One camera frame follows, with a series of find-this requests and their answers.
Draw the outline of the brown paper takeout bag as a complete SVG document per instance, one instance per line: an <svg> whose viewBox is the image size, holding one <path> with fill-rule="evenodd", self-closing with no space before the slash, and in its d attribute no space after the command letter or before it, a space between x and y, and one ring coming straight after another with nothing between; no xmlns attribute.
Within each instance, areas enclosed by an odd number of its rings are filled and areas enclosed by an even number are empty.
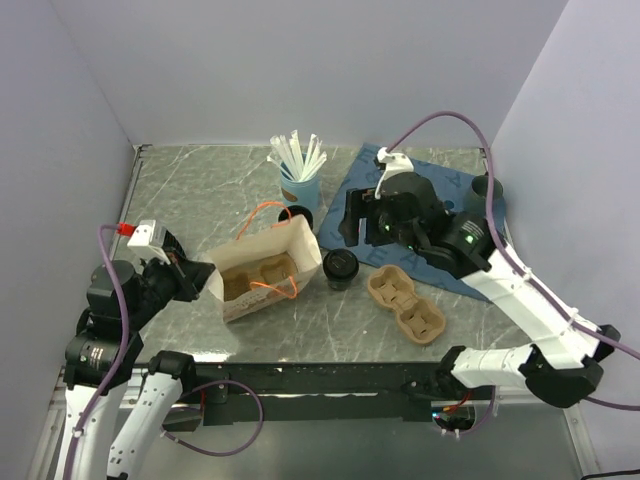
<svg viewBox="0 0 640 480"><path fill-rule="evenodd" d="M284 218L249 234L254 218L270 206L279 207ZM202 259L216 267L207 287L226 324L298 298L322 264L306 217L276 201L257 206L233 240L206 251Z"/></svg>

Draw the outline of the black takeout coffee cup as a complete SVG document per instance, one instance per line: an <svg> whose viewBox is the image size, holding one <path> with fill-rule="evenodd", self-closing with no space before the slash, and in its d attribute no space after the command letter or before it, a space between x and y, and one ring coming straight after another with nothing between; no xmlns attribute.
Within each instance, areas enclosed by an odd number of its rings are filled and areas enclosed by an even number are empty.
<svg viewBox="0 0 640 480"><path fill-rule="evenodd" d="M335 291L344 291L346 289L348 289L354 278L357 276L357 274L349 274L349 275L333 275L333 274L328 274L327 275L327 282L329 287L332 290Z"/></svg>

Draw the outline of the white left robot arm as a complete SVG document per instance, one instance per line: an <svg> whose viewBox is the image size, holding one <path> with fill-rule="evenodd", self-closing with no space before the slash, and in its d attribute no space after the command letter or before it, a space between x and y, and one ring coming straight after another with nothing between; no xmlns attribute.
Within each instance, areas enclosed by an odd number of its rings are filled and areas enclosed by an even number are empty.
<svg viewBox="0 0 640 480"><path fill-rule="evenodd" d="M170 302L199 298L216 267L172 255L167 264L125 260L91 276L76 334L65 351L66 418L58 479L131 479L171 406L198 389L192 355L160 351L150 361L141 397L123 429L115 423L143 348L141 329Z"/></svg>

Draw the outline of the brown cardboard cup carrier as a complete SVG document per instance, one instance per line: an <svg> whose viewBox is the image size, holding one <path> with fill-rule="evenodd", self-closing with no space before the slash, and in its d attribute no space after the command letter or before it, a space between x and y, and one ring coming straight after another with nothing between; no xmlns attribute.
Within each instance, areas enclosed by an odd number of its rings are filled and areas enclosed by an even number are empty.
<svg viewBox="0 0 640 480"><path fill-rule="evenodd" d="M367 289L379 306L394 313L398 328L411 342L429 345L444 332L444 314L433 301L416 293L414 281L398 266L375 270Z"/></svg>

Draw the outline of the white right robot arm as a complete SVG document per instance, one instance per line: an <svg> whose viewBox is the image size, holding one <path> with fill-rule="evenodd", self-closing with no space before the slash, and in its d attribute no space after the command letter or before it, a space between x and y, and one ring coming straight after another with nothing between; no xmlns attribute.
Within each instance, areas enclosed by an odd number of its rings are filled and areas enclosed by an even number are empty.
<svg viewBox="0 0 640 480"><path fill-rule="evenodd" d="M431 181L400 173L376 188L350 189L339 232L349 247L398 244L480 292L529 338L510 349L451 348L432 383L456 399L484 386L526 388L538 399L568 408L591 396L604 370L601 361L620 334L597 326L538 291L538 279L516 258L512 247L491 235L488 221L474 213L446 210Z"/></svg>

